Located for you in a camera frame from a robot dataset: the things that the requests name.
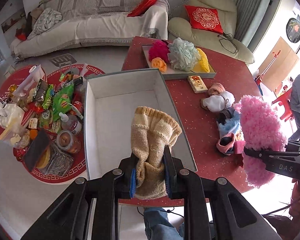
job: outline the orange flower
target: orange flower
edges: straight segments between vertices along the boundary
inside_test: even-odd
[[[153,68],[158,68],[161,72],[167,70],[167,64],[159,57],[156,57],[151,61],[151,66]]]

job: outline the pink bath pouf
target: pink bath pouf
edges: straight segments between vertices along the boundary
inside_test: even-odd
[[[271,106],[260,97],[244,96],[234,105],[240,116],[240,124],[246,148],[253,150],[271,149],[285,151],[287,137],[281,131],[281,123]],[[275,176],[266,171],[266,164],[261,160],[242,153],[244,170],[250,186],[259,188],[269,183]]]
[[[169,63],[168,53],[169,48],[167,44],[163,41],[157,40],[149,49],[149,61],[151,62],[154,58],[159,57],[165,63]]]

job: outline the curtain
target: curtain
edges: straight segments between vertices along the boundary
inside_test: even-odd
[[[235,0],[237,27],[235,39],[248,46],[256,33],[270,0]]]

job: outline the pink knitted item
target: pink knitted item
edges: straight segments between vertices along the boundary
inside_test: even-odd
[[[221,85],[220,83],[213,83],[211,87],[208,89],[208,95],[217,96],[223,91],[226,91],[223,85]]]
[[[231,142],[225,146],[220,144],[221,139],[224,137],[231,137]],[[221,152],[223,154],[230,155],[230,153],[227,153],[227,151],[230,150],[231,148],[233,148],[233,144],[235,143],[235,134],[228,133],[225,136],[223,136],[222,138],[220,138],[217,142],[217,149],[219,150],[219,152]]]
[[[234,108],[241,114],[240,124],[246,148],[285,151],[287,137],[282,133],[280,120],[268,103],[260,97],[244,96]],[[242,156],[249,185],[259,188],[274,178],[275,174],[266,171],[266,164],[261,160],[245,153]]]
[[[165,63],[169,63],[168,53],[170,53],[170,51],[167,44],[157,40],[149,49],[149,61],[151,62],[154,58],[159,57]]]
[[[245,141],[235,141],[233,144],[233,151],[235,154],[242,154],[244,152],[246,142]]]

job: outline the floor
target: floor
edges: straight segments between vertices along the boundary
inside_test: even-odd
[[[79,64],[88,63],[106,73],[117,72],[121,70],[127,51],[128,47],[111,46],[70,49],[29,58],[17,64],[15,68],[41,64],[46,74],[50,74],[57,70],[57,67],[48,59],[63,53],[70,53]],[[6,65],[0,67],[0,85],[4,81],[3,74],[6,68]],[[264,100],[271,102],[274,94],[266,87],[262,89]],[[283,129],[287,136],[290,136],[294,126],[286,122],[283,123]],[[33,178],[22,164],[15,160],[12,148],[0,142],[0,222],[13,240],[20,239],[66,187],[67,185],[48,185]],[[292,188],[290,178],[278,175],[270,184],[243,193],[243,195],[258,212],[263,214],[285,206],[284,203],[289,203]],[[145,240],[143,217],[137,212],[137,208],[120,205],[119,210],[120,239]],[[183,207],[176,207],[174,212],[183,214]],[[177,215],[169,214],[168,217],[176,226],[182,222]]]

